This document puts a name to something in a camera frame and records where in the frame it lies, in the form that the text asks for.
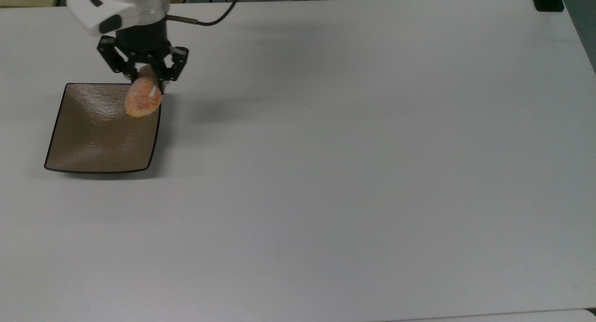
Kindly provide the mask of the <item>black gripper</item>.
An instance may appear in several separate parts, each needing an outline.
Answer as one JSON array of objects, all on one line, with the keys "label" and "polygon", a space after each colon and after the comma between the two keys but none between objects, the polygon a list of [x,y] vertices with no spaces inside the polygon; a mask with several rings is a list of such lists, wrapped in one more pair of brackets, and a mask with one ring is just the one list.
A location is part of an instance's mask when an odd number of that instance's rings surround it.
[{"label": "black gripper", "polygon": [[[166,82],[179,79],[190,53],[188,48],[170,46],[166,20],[121,29],[115,37],[103,35],[96,49],[111,71],[122,74],[131,83],[138,78],[136,62],[149,60],[151,55],[151,69],[161,94],[165,93]],[[137,60],[130,56],[132,52]]]}]

